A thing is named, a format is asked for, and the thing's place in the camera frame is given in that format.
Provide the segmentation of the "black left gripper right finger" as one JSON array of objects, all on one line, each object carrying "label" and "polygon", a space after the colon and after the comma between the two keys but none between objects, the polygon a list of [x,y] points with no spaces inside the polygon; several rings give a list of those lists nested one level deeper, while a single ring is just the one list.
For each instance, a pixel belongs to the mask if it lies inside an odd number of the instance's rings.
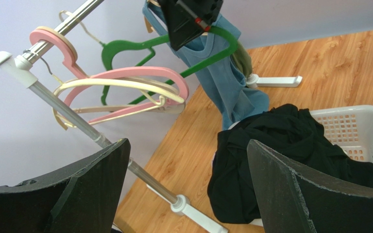
[{"label": "black left gripper right finger", "polygon": [[373,233],[373,188],[296,162],[257,140],[249,170],[268,233]]}]

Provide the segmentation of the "blue ribbed tank top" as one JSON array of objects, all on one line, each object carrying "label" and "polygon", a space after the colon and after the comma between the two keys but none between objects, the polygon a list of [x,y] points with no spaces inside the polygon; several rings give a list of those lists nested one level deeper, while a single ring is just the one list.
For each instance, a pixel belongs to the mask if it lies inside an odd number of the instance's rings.
[{"label": "blue ribbed tank top", "polygon": [[[188,67],[192,67],[228,46],[224,38],[210,33],[192,40],[174,54]],[[207,96],[220,111],[223,130],[247,117],[266,112],[269,108],[268,95],[261,90],[247,88],[245,75],[229,56],[195,74]]]}]

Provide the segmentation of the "wooden hanger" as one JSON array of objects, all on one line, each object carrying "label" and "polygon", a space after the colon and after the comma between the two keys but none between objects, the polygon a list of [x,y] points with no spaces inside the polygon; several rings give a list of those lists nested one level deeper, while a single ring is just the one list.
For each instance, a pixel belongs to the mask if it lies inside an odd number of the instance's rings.
[{"label": "wooden hanger", "polygon": [[[147,0],[146,3],[151,3],[151,4],[153,4],[153,5],[157,6],[157,7],[160,7],[160,4],[156,0]],[[152,24],[148,21],[148,19],[146,17],[144,17],[144,20],[145,20],[145,26],[146,26],[147,32],[148,33],[154,32],[155,29],[152,26]]]}]

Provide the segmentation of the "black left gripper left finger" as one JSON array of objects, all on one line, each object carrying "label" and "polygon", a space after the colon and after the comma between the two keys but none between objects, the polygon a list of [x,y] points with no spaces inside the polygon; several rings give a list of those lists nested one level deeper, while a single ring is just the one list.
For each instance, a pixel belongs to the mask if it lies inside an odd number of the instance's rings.
[{"label": "black left gripper left finger", "polygon": [[121,139],[15,186],[0,186],[0,233],[109,233],[129,164]]}]

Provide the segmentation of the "olive green tank top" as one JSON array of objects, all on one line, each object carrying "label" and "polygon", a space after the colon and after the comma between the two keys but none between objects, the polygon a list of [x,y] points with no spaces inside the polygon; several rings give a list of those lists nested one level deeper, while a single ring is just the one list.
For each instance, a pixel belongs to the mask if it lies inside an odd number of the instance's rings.
[{"label": "olive green tank top", "polygon": [[248,52],[243,48],[238,48],[232,55],[231,59],[235,67],[246,77],[253,73],[252,60]]}]

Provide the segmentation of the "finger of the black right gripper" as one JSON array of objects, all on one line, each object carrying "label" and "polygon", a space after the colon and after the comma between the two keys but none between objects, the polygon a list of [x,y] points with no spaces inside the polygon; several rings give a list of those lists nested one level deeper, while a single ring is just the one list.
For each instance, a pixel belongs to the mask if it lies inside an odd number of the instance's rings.
[{"label": "finger of the black right gripper", "polygon": [[217,20],[223,0],[159,0],[171,48],[175,51],[206,33]]}]

